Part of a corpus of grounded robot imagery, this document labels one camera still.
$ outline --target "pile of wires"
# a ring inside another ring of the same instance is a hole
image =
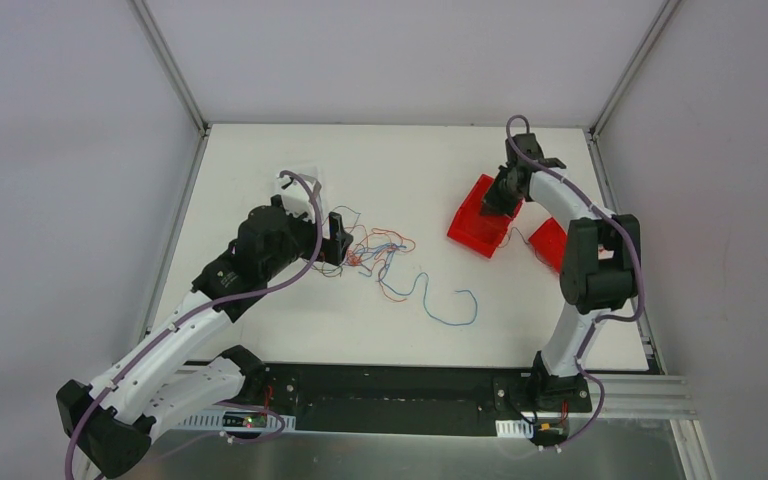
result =
[[[472,318],[463,322],[451,322],[431,313],[428,308],[428,284],[431,277],[427,272],[420,272],[414,277],[411,288],[407,291],[400,291],[390,285],[387,281],[387,275],[393,264],[393,260],[399,255],[406,255],[416,249],[416,242],[395,230],[384,228],[367,228],[359,223],[361,213],[345,205],[334,208],[334,211],[344,209],[355,215],[354,223],[347,229],[349,233],[362,231],[363,236],[356,235],[360,241],[355,243],[346,254],[346,259],[342,265],[326,269],[326,267],[314,266],[319,273],[328,278],[339,277],[343,275],[346,267],[357,269],[357,273],[368,278],[374,278],[375,283],[381,289],[381,293],[392,302],[404,302],[413,295],[421,279],[425,279],[425,288],[422,296],[422,306],[425,313],[432,319],[450,327],[463,327],[472,325],[478,318],[478,299],[469,289],[455,290],[456,294],[467,294],[472,298],[474,304]]]

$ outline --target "gray wall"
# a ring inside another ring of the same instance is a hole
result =
[[[720,478],[768,478],[768,1],[684,2],[601,145]]]
[[[134,341],[196,141],[127,2],[0,1],[0,479],[62,478],[54,394]]]
[[[662,0],[150,0],[208,120],[589,125]]]

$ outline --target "white wall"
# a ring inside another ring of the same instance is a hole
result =
[[[768,1],[684,2],[601,145],[720,478],[768,478]]]
[[[220,122],[587,126],[662,0],[151,0]]]
[[[55,392],[134,340],[196,139],[127,2],[0,1],[0,479],[62,478]]]

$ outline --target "tabletop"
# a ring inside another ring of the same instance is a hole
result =
[[[560,158],[569,177],[601,199],[584,132],[534,129],[547,157]],[[316,171],[325,208],[340,207],[346,228],[355,223],[398,231],[416,242],[394,255],[387,283],[410,290],[404,302],[386,298],[375,277],[345,268],[327,278],[310,271],[291,287],[267,295],[236,324],[202,346],[209,360],[241,344],[264,361],[529,367],[549,340],[564,303],[557,275],[513,234],[492,259],[446,236],[452,218],[484,173],[505,161],[501,127],[363,125],[213,125],[199,167],[155,323],[180,302],[192,280],[236,236],[248,212],[269,203],[283,169]],[[525,204],[513,226],[527,237],[549,214]],[[363,237],[360,228],[352,232]],[[271,284],[285,280],[299,261]],[[454,293],[469,289],[469,295]],[[426,312],[449,323],[435,320]],[[630,312],[628,305],[624,309]],[[635,324],[603,326],[586,360],[590,369],[646,370]]]

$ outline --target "red plastic container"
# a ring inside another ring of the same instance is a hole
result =
[[[466,200],[455,213],[448,233],[452,240],[466,245],[487,258],[493,257],[493,253],[505,239],[508,226],[513,221],[513,217],[480,215],[481,200],[491,185],[493,185],[493,178],[487,175],[482,175],[475,182]],[[520,207],[522,203],[517,205],[514,217],[519,213]]]
[[[543,225],[528,237],[528,243],[534,247],[537,255],[546,260],[556,272],[561,273],[564,250],[567,247],[567,234],[554,218],[543,222]]]

